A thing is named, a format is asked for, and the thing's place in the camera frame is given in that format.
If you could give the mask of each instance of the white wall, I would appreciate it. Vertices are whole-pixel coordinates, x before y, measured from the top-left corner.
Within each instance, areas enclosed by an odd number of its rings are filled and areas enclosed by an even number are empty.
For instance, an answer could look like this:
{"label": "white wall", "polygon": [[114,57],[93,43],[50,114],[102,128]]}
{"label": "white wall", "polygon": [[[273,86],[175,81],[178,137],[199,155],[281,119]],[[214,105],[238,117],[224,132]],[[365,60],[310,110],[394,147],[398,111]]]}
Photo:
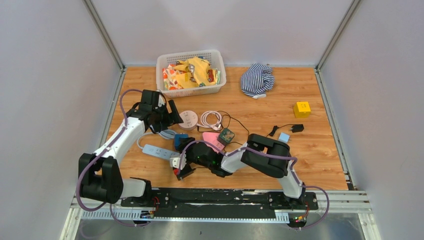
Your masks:
{"label": "white wall", "polygon": [[58,239],[118,68],[80,0],[0,2],[0,239]]}
{"label": "white wall", "polygon": [[126,65],[217,49],[227,65],[315,65],[352,0],[93,0]]}
{"label": "white wall", "polygon": [[385,240],[422,239],[424,1],[364,0],[323,69]]}

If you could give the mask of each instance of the yellow power socket cube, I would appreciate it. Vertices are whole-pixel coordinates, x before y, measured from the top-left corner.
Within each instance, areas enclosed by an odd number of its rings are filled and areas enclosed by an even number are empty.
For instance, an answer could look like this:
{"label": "yellow power socket cube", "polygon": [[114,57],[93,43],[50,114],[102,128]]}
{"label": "yellow power socket cube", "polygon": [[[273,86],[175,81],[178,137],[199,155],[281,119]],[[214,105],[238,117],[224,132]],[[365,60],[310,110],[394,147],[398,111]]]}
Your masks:
{"label": "yellow power socket cube", "polygon": [[296,118],[307,118],[311,114],[311,108],[309,107],[309,102],[307,101],[298,101],[294,105],[294,116]]}

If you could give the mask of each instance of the white laundry basket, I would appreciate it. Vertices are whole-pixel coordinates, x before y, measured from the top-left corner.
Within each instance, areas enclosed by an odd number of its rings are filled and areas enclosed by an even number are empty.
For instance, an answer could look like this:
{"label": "white laundry basket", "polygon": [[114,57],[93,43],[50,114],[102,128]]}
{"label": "white laundry basket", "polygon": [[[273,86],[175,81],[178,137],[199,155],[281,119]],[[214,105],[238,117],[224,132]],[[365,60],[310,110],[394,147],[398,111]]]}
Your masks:
{"label": "white laundry basket", "polygon": [[[193,57],[202,56],[210,63],[211,69],[221,71],[219,84],[213,86],[201,86],[187,89],[168,90],[165,89],[162,69],[167,68],[169,64],[175,64],[178,60],[185,61]],[[217,93],[222,86],[227,83],[223,57],[218,50],[187,51],[173,54],[165,54],[157,58],[156,64],[156,86],[168,98],[178,98],[202,94]]]}

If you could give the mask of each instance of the gray floor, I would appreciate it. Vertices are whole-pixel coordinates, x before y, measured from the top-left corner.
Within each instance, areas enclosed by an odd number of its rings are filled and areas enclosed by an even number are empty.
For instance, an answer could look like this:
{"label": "gray floor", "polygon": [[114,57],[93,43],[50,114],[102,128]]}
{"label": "gray floor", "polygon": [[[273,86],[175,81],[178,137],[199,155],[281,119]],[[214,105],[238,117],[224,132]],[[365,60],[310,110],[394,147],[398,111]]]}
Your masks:
{"label": "gray floor", "polygon": [[[320,216],[310,214],[308,221],[315,222]],[[332,213],[317,226],[296,232],[285,224],[276,223],[209,223],[209,222],[152,222],[145,227],[126,227],[113,220],[83,220],[83,234],[88,239],[146,239],[146,240],[268,240],[268,239],[314,239],[314,240],[364,240],[357,214]],[[87,239],[81,233],[76,240]]]}

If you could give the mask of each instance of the blue and white striped fabric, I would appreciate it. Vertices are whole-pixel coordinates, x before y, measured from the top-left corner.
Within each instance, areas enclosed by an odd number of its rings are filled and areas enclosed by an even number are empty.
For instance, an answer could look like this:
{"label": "blue and white striped fabric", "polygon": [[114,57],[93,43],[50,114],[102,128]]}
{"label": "blue and white striped fabric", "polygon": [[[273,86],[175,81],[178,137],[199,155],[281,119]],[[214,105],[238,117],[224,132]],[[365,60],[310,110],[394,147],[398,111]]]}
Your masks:
{"label": "blue and white striped fabric", "polygon": [[273,89],[275,77],[270,66],[255,63],[241,75],[241,90],[254,99],[265,98],[265,91]]}

